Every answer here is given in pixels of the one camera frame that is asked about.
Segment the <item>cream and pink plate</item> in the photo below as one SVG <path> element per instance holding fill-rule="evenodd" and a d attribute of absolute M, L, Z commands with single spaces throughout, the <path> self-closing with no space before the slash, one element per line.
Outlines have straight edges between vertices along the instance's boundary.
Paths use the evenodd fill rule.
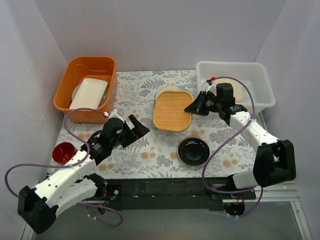
<path fill-rule="evenodd" d="M 240 83 L 238 83 L 235 80 L 228 79 L 228 78 L 221 78 L 221 79 L 216 79 L 215 84 L 222 84 L 222 83 L 228 83 L 232 85 L 233 88 L 233 96 L 235 97 L 235 102 L 236 103 L 241 103 L 243 100 L 243 87 Z"/>

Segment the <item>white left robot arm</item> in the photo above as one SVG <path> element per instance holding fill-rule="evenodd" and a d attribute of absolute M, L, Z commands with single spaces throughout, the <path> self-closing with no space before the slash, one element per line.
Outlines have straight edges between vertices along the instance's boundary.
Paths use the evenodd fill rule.
<path fill-rule="evenodd" d="M 33 188 L 25 186 L 19 191 L 17 213 L 36 234 L 48 230 L 62 212 L 77 203 L 106 196 L 107 181 L 88 172 L 114 148 L 126 148 L 150 132 L 134 115 L 129 119 L 133 128 L 116 113 L 111 114 L 102 130 L 94 132 L 69 162 Z"/>

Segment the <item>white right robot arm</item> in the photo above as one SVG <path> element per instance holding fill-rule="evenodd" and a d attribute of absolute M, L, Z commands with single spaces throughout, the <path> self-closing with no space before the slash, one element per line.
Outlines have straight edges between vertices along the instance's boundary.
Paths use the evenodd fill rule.
<path fill-rule="evenodd" d="M 236 103 L 231 84 L 219 83 L 216 93 L 200 91 L 185 112 L 200 116 L 218 113 L 228 126 L 236 130 L 235 135 L 241 135 L 255 150 L 251 170 L 228 176 L 224 193 L 230 198 L 237 199 L 258 186 L 264 188 L 296 179 L 293 143 L 278 139 L 255 122 L 248 110 Z"/>

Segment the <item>cream and blue plate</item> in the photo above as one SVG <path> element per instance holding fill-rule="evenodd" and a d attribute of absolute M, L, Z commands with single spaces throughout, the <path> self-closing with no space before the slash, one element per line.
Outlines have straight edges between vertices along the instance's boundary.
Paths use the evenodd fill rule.
<path fill-rule="evenodd" d="M 187 92 L 189 94 L 191 94 L 192 97 L 193 94 L 187 90 L 186 88 L 182 87 L 182 86 L 178 86 L 178 85 L 168 85 L 168 86 L 165 86 L 165 87 L 162 87 L 155 95 L 155 100 L 158 99 L 159 95 L 161 95 L 162 93 L 164 92 Z"/>

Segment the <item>yellow woven bamboo tray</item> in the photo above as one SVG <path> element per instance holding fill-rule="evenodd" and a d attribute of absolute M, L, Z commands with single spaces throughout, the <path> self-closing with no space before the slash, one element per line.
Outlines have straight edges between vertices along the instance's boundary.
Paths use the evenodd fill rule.
<path fill-rule="evenodd" d="M 194 101 L 188 92 L 166 91 L 155 101 L 153 124 L 159 130 L 183 132 L 191 124 L 192 114 L 185 108 Z"/>

